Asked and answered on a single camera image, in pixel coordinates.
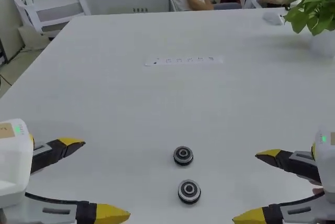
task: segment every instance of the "person's hand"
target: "person's hand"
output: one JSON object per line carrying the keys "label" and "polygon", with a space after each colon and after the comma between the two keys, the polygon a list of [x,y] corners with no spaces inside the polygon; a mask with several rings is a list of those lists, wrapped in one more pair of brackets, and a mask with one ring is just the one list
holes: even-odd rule
{"label": "person's hand", "polygon": [[[321,184],[315,183],[315,182],[312,182],[312,181],[310,181],[310,183],[313,184],[313,185],[315,185],[315,186],[321,186]],[[313,191],[314,195],[315,194],[319,194],[319,193],[323,192],[323,188],[313,188],[312,191]]]}
{"label": "person's hand", "polygon": [[290,4],[288,0],[276,0],[279,5],[285,5],[285,4]]}

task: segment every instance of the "computer mouse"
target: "computer mouse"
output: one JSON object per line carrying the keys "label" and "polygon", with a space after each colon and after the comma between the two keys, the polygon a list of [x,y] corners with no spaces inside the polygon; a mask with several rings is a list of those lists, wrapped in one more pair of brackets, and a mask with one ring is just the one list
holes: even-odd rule
{"label": "computer mouse", "polygon": [[265,12],[263,15],[263,19],[271,25],[283,25],[284,24],[284,18],[282,15],[276,13],[276,12]]}

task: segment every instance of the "green indicator light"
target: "green indicator light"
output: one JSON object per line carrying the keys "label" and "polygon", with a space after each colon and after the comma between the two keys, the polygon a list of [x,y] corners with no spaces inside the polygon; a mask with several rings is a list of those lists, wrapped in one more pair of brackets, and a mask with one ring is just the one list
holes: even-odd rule
{"label": "green indicator light", "polygon": [[15,129],[15,131],[16,131],[17,133],[20,133],[20,132],[21,132],[20,126],[16,126],[14,129]]}

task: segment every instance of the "white device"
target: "white device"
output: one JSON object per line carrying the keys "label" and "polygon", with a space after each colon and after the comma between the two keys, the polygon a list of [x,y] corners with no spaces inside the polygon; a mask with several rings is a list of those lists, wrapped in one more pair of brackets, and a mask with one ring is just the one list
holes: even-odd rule
{"label": "white device", "polygon": [[326,197],[335,202],[335,132],[322,128],[317,132],[314,159]]}
{"label": "white device", "polygon": [[0,122],[0,208],[19,203],[25,195],[33,142],[21,119]]}
{"label": "white device", "polygon": [[263,15],[263,19],[271,25],[283,25],[284,18],[282,15],[276,12],[265,12]]}

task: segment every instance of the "robotic arm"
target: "robotic arm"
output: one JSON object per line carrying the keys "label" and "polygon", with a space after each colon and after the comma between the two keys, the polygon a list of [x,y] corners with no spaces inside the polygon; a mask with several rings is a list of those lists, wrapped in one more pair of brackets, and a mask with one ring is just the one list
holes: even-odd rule
{"label": "robotic arm", "polygon": [[335,132],[319,130],[310,152],[268,150],[256,154],[265,163],[321,183],[324,192],[309,198],[249,210],[235,224],[310,223],[335,220]]}
{"label": "robotic arm", "polygon": [[0,223],[119,224],[130,213],[107,204],[49,199],[26,192],[30,174],[74,153],[85,142],[60,138],[35,143],[20,119],[0,122]]}

